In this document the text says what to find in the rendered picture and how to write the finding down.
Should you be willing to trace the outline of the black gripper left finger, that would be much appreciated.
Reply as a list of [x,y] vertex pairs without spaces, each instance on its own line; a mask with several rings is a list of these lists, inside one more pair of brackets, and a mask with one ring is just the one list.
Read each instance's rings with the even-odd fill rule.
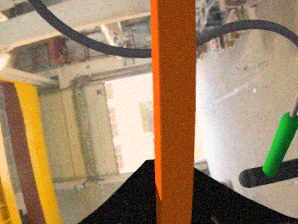
[[156,224],[156,218],[156,160],[145,160],[100,208],[77,224]]

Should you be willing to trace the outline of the orange bar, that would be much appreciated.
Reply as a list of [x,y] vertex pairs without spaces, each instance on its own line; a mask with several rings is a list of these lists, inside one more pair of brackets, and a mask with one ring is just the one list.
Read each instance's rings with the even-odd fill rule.
[[192,224],[196,0],[150,0],[156,224]]

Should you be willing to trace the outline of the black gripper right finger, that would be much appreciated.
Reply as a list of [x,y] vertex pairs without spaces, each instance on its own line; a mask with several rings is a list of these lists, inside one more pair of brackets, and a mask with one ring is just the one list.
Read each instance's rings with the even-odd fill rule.
[[257,204],[194,167],[192,224],[298,224],[298,218]]

